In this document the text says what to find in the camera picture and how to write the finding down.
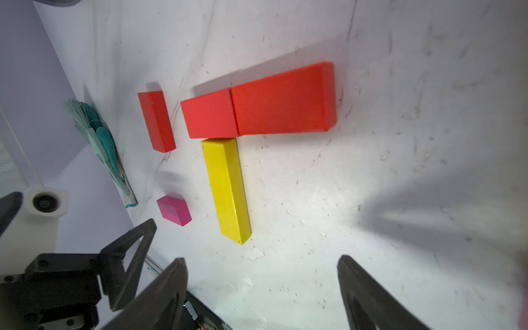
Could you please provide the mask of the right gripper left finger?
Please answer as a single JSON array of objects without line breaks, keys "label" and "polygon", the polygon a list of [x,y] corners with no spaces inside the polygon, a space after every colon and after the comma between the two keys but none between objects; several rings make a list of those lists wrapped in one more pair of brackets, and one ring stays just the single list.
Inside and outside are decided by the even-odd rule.
[{"label": "right gripper left finger", "polygon": [[140,293],[143,260],[132,258],[128,268],[118,257],[102,257],[100,262],[103,291],[117,312],[103,329],[180,328],[188,283],[184,258],[176,258]]}]

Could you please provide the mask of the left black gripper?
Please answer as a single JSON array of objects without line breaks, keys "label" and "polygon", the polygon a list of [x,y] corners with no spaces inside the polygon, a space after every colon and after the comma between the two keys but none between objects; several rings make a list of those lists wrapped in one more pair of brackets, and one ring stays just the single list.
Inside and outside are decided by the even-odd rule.
[{"label": "left black gripper", "polygon": [[[0,236],[23,204],[22,192],[0,199]],[[22,274],[1,275],[2,329],[95,329],[103,293],[110,309],[124,309],[138,290],[157,226],[129,230],[97,254],[40,254]]]}]

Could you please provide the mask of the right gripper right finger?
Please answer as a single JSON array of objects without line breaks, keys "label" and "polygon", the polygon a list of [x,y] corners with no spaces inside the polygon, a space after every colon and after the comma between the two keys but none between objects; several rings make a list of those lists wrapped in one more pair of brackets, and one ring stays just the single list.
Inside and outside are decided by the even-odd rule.
[{"label": "right gripper right finger", "polygon": [[340,291],[351,329],[427,329],[360,264],[348,255],[337,265]]}]

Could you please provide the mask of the yellow block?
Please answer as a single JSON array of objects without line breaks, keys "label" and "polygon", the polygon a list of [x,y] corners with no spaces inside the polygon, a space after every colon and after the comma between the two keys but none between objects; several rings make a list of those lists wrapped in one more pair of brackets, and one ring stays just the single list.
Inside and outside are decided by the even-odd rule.
[{"label": "yellow block", "polygon": [[202,141],[210,188],[222,235],[243,245],[252,235],[237,141]]}]

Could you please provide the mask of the red block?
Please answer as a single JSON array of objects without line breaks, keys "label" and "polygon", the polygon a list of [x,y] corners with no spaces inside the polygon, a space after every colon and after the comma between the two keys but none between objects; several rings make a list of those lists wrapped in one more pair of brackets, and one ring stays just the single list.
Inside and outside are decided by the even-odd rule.
[{"label": "red block", "polygon": [[231,89],[184,100],[181,110],[191,139],[240,136]]},{"label": "red block", "polygon": [[334,64],[316,63],[231,89],[239,134],[327,132],[337,123]]},{"label": "red block", "polygon": [[137,96],[153,149],[161,153],[175,150],[175,139],[163,91],[142,92]]}]

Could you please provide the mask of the pink block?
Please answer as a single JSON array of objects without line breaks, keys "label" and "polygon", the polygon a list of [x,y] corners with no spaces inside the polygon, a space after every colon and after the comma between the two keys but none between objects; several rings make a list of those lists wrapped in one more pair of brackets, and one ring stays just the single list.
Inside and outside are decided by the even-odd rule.
[{"label": "pink block", "polygon": [[522,298],[521,311],[518,319],[518,329],[528,330],[528,285],[525,286],[525,291]]}]

